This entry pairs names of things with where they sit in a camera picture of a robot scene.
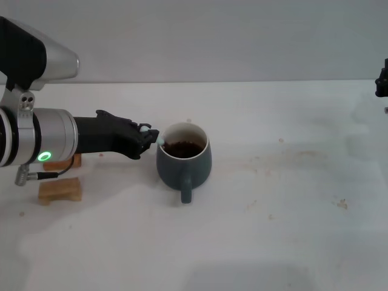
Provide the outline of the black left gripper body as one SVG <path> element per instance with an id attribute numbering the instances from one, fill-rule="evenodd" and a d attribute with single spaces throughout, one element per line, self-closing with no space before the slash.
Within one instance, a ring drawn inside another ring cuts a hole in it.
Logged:
<path id="1" fill-rule="evenodd" d="M 97 110 L 96 116 L 75 117 L 78 143 L 75 153 L 115 152 L 130 159 L 139 159 L 143 136 L 139 125 L 130 119 Z"/>

